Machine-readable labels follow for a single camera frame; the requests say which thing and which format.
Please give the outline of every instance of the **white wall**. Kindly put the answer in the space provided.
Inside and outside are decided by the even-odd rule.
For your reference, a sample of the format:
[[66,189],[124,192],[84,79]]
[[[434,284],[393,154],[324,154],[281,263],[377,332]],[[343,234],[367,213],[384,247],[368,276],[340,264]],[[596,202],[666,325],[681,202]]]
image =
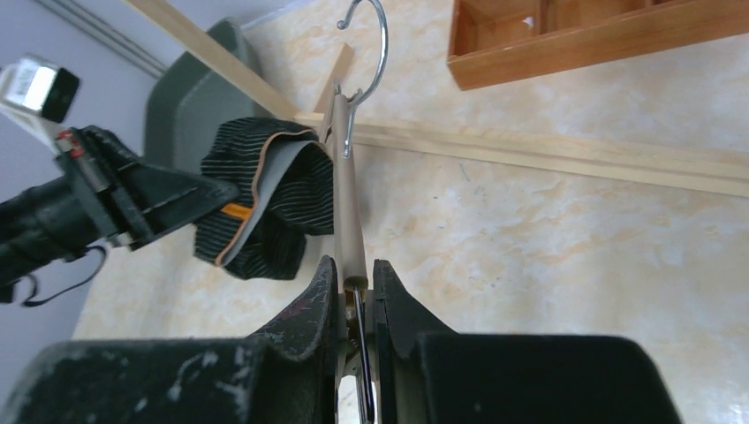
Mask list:
[[[99,125],[129,147],[142,150],[144,105],[153,78],[36,2],[2,0],[0,66],[17,61],[26,52],[61,64],[81,78],[66,125]],[[0,115],[0,202],[59,175],[49,150]],[[41,295],[47,297],[77,283],[96,263],[92,257],[40,270]],[[25,297],[28,290],[27,284],[21,284],[17,297]],[[80,288],[32,309],[0,305],[0,403],[20,370],[41,348],[70,338],[86,294],[87,287]]]
[[[275,17],[311,0],[171,0],[170,4],[202,29],[233,17],[243,29]],[[75,0],[118,32],[169,66],[185,51],[161,28],[141,16],[122,0]]]

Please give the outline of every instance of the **wooden shelf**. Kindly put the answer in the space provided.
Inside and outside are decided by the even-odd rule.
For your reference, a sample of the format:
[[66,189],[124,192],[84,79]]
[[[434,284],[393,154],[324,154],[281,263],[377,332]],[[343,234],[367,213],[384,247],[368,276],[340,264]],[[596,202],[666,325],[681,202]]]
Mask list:
[[746,0],[455,0],[463,90],[749,32]]

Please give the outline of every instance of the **black strap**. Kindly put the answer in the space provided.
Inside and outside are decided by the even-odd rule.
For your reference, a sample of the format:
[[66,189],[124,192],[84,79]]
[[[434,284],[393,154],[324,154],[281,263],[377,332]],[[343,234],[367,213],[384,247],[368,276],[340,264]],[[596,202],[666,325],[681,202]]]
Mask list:
[[99,274],[99,271],[102,270],[102,267],[104,266],[104,262],[107,261],[107,249],[105,249],[105,248],[103,248],[101,246],[87,247],[86,248],[86,252],[84,253],[84,255],[88,255],[88,253],[91,252],[92,250],[94,250],[96,252],[99,252],[102,255],[102,259],[99,262],[99,265],[94,270],[94,272],[91,274],[91,276],[89,276],[85,280],[81,281],[80,283],[71,285],[67,289],[59,291],[59,292],[53,294],[52,296],[50,296],[50,297],[48,297],[46,299],[32,300],[34,297],[36,297],[37,294],[39,294],[39,279],[34,274],[27,275],[29,281],[31,282],[31,294],[28,296],[28,298],[26,298],[26,300],[24,300],[21,303],[21,306],[23,306],[23,307],[40,307],[41,305],[44,305],[45,303],[49,302],[50,300],[53,300],[57,296],[65,294],[65,293],[67,293],[67,292],[69,292],[71,290],[77,289],[77,288],[81,287],[83,284],[86,284],[89,281],[93,280],[94,277],[97,274]]

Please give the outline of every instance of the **black cloth with stripes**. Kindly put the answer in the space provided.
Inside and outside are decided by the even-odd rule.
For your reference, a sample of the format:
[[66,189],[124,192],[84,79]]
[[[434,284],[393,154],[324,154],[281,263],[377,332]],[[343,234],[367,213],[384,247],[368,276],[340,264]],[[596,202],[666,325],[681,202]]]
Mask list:
[[[252,184],[271,143],[309,142],[284,173],[268,206],[224,269],[238,278],[293,279],[305,252],[305,234],[333,233],[333,163],[311,129],[273,118],[246,117],[219,127],[216,141],[200,163],[204,176],[236,184],[232,203],[255,208]],[[219,256],[235,240],[246,219],[216,211],[196,222],[194,254],[221,266]]]

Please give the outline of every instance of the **wooden baseboard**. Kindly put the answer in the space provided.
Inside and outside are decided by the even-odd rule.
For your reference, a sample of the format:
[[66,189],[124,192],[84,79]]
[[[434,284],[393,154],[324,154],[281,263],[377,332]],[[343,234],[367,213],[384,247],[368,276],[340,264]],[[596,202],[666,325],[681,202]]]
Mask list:
[[[316,127],[322,114],[300,112]],[[749,197],[749,155],[357,117],[355,144]]]

